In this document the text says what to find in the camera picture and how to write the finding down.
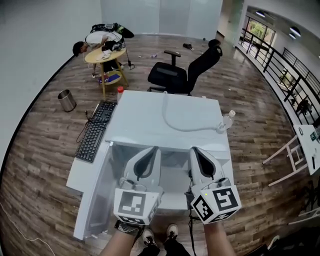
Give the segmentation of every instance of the white cable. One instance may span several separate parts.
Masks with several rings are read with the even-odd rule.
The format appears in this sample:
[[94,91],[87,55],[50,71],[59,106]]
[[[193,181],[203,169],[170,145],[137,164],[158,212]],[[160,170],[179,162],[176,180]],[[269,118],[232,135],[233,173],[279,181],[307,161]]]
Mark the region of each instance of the white cable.
[[2,203],[0,203],[0,206],[1,206],[2,210],[4,211],[5,215],[8,217],[9,221],[15,226],[16,230],[19,231],[19,233],[23,236],[23,238],[24,238],[25,240],[28,240],[28,241],[30,241],[30,242],[34,242],[34,241],[40,240],[42,243],[46,244],[46,245],[49,247],[49,249],[50,249],[50,251],[52,252],[53,256],[56,256],[55,253],[54,253],[54,251],[51,249],[50,245],[47,244],[45,241],[41,240],[41,239],[38,238],[38,237],[37,237],[36,239],[28,239],[28,238],[26,238],[25,235],[22,234],[22,232],[21,232],[21,231],[19,230],[19,228],[16,226],[16,224],[10,219],[9,214],[5,211]]
[[200,128],[194,128],[194,129],[184,129],[184,128],[178,128],[170,124],[167,120],[166,113],[167,113],[167,105],[168,105],[168,93],[166,91],[163,92],[163,102],[162,102],[162,117],[164,122],[167,126],[170,128],[177,130],[179,132],[196,132],[196,131],[203,131],[203,130],[216,130],[216,127],[208,126],[208,127],[200,127]]
[[83,57],[83,62],[87,64],[87,62],[85,61],[85,54],[84,53],[82,53],[82,57]]

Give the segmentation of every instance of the person sleeping at table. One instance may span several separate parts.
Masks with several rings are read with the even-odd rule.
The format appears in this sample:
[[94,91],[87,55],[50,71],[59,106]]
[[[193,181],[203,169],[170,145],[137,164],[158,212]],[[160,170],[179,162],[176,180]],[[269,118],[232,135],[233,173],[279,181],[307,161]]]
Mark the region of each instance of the person sleeping at table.
[[[76,42],[73,46],[72,52],[77,57],[79,54],[91,52],[104,46],[106,42],[123,43],[124,39],[122,35],[117,32],[96,31],[87,35],[84,41]],[[96,77],[96,66],[97,64],[93,64],[93,78]],[[118,65],[114,59],[103,63],[104,72],[109,72],[113,69],[118,69]]]

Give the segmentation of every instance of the person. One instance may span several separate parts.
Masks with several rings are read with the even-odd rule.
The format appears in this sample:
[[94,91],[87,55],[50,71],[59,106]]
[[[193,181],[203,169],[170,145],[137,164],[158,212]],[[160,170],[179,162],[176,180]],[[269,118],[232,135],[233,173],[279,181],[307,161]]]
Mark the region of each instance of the person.
[[[77,57],[79,54],[86,53],[88,51],[93,51],[105,45],[108,41],[124,42],[122,35],[117,32],[108,32],[108,31],[96,31],[86,36],[84,41],[76,42],[73,45],[72,52]],[[96,67],[97,64],[93,64],[92,77],[96,76]],[[110,60],[103,63],[104,72],[112,71],[113,69],[118,69],[118,65],[115,60]]]
[[[135,237],[140,228],[124,222],[118,222],[116,228],[118,230],[102,250],[100,256],[130,256]],[[176,224],[169,225],[164,242],[166,256],[190,256],[184,246],[177,241],[178,234],[178,226]],[[208,256],[236,256],[220,222],[204,225],[204,235]],[[153,232],[146,228],[142,234],[142,239],[146,248],[139,256],[157,256],[160,249],[155,242]]]

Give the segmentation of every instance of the white desk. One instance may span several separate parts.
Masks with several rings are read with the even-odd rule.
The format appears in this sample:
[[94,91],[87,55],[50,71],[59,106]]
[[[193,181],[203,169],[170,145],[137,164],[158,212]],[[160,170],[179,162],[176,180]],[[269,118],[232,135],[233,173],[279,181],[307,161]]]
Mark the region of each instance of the white desk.
[[[317,140],[312,141],[310,137],[311,133],[315,131],[315,128],[312,125],[294,125],[293,128],[296,135],[286,145],[280,148],[276,153],[274,153],[272,156],[270,156],[268,159],[262,162],[263,164],[265,164],[269,162],[272,158],[277,156],[279,153],[281,153],[283,150],[287,150],[287,157],[289,157],[290,159],[293,172],[270,183],[268,185],[269,187],[292,177],[293,175],[301,172],[305,168],[308,168],[310,175],[313,175],[320,168],[320,143]],[[290,145],[297,139],[299,140],[299,145],[290,148]],[[303,157],[299,155],[299,148],[303,149]],[[296,162],[293,159],[293,153],[297,154],[298,161]],[[298,166],[304,160],[306,161],[306,164],[300,166],[297,169],[296,166]]]
[[[158,146],[161,152],[174,152],[182,159],[179,168],[172,168],[170,164],[162,166],[163,162],[164,165],[172,162],[170,157],[161,160],[160,186],[165,192],[159,206],[162,209],[187,210],[184,192],[190,184],[188,152],[193,146],[216,157],[222,165],[224,176],[234,184],[227,134],[217,134],[214,130],[181,132],[170,128],[162,116],[163,97],[163,93],[124,91],[93,163],[74,159],[66,185],[83,192],[74,229],[76,238],[83,239],[108,228],[114,190],[126,164],[125,160],[117,161],[123,153],[119,147]],[[222,121],[217,100],[175,94],[167,97],[166,116],[172,125],[196,129],[215,127]]]

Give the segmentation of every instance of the trash can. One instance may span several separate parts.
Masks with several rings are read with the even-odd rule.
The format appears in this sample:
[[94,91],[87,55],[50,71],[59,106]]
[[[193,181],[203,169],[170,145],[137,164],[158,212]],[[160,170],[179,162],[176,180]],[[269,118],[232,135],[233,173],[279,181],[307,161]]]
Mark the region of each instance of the trash can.
[[72,94],[68,89],[63,90],[59,93],[58,100],[60,101],[61,106],[65,112],[70,112],[77,106],[74,97],[72,97]]

